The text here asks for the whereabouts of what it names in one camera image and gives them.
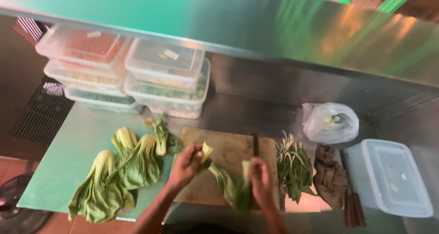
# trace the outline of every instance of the empty plastic container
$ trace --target empty plastic container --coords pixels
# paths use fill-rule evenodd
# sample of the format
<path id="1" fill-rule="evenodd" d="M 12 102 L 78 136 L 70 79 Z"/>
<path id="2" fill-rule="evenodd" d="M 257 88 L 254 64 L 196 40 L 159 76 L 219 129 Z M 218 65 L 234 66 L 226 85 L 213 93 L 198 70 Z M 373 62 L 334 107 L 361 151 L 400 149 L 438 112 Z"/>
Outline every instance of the empty plastic container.
<path id="1" fill-rule="evenodd" d="M 54 26 L 35 48 L 39 54 L 60 60 L 72 70 L 81 69 L 81 64 L 85 64 L 93 74 L 118 78 L 120 68 L 116 64 L 131 42 L 131 38 L 120 35 Z"/>
<path id="2" fill-rule="evenodd" d="M 66 98 L 81 102 L 90 108 L 135 114 L 139 114 L 143 109 L 143 105 L 140 105 L 131 96 L 118 97 L 82 91 L 69 87 L 64 90 L 64 93 Z"/>
<path id="3" fill-rule="evenodd" d="M 364 206 L 407 217 L 430 217 L 433 207 L 410 149 L 363 140 L 347 149 L 350 175 Z"/>
<path id="4" fill-rule="evenodd" d="M 123 89 L 126 71 L 121 79 L 113 79 L 94 74 L 67 71 L 62 66 L 58 66 L 55 61 L 50 60 L 44 67 L 44 73 L 69 88 L 114 96 L 127 95 Z"/>
<path id="5" fill-rule="evenodd" d="M 125 80 L 125 91 L 140 104 L 147 105 L 154 113 L 166 113 L 170 116 L 195 119 L 201 115 L 209 88 L 210 62 L 204 59 L 195 91 L 188 92 L 151 85 L 137 80 L 129 73 Z"/>
<path id="6" fill-rule="evenodd" d="M 135 39 L 125 67 L 142 81 L 195 90 L 204 51 Z"/>

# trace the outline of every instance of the plastic bag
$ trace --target plastic bag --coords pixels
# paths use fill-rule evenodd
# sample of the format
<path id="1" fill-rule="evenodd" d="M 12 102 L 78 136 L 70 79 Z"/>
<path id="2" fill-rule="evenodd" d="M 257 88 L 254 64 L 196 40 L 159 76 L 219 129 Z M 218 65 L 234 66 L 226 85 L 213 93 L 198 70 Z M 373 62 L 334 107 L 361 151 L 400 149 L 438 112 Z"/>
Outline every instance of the plastic bag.
<path id="1" fill-rule="evenodd" d="M 310 141 L 334 144 L 352 141 L 358 135 L 359 120 L 344 104 L 302 104 L 303 132 Z"/>

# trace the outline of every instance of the drain grate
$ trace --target drain grate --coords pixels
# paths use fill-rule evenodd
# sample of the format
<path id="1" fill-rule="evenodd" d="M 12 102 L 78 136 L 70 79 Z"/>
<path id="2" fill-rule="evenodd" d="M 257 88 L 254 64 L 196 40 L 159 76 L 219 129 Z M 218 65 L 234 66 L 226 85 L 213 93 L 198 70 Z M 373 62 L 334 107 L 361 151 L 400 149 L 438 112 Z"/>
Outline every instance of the drain grate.
<path id="1" fill-rule="evenodd" d="M 61 83 L 44 76 L 9 135 L 49 146 L 74 103 Z"/>

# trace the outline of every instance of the person's right hand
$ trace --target person's right hand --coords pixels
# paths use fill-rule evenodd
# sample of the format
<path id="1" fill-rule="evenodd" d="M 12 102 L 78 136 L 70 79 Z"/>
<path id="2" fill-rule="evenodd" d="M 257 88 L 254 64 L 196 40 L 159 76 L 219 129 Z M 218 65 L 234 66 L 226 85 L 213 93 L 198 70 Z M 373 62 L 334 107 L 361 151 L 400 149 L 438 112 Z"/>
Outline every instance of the person's right hand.
<path id="1" fill-rule="evenodd" d="M 267 163 L 259 158 L 250 160 L 250 178 L 253 185 L 253 196 L 261 210 L 276 210 L 273 200 L 273 183 Z"/>
<path id="2" fill-rule="evenodd" d="M 180 191 L 184 186 L 194 179 L 197 168 L 203 157 L 202 142 L 191 143 L 178 155 L 174 164 L 174 169 L 169 177 L 167 185 Z"/>

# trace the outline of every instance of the metal shelf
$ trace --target metal shelf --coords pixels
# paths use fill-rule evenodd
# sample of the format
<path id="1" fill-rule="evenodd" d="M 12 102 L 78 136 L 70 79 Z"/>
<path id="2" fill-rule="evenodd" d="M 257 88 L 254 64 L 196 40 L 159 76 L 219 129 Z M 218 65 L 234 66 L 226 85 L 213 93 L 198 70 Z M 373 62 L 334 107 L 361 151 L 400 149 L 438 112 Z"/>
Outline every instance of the metal shelf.
<path id="1" fill-rule="evenodd" d="M 0 0 L 0 13 L 439 86 L 436 24 L 324 0 Z"/>

